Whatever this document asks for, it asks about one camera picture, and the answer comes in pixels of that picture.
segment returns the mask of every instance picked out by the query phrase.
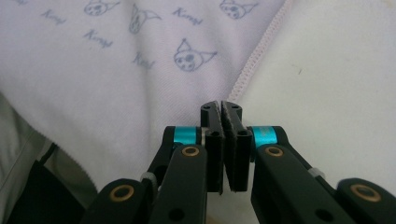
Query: white cloth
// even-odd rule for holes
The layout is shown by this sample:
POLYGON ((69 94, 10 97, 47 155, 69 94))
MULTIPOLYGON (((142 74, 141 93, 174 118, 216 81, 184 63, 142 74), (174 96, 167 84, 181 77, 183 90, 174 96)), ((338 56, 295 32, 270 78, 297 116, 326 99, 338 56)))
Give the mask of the white cloth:
POLYGON ((0 92, 101 189, 238 96, 291 0, 0 3, 0 92))

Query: gray cloth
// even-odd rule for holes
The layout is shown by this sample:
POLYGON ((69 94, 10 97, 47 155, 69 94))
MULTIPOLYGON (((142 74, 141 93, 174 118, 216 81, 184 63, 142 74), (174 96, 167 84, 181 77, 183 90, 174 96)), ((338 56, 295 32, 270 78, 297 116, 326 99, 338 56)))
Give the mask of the gray cloth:
POLYGON ((45 137, 22 119, 0 93, 0 222, 23 192, 45 137))

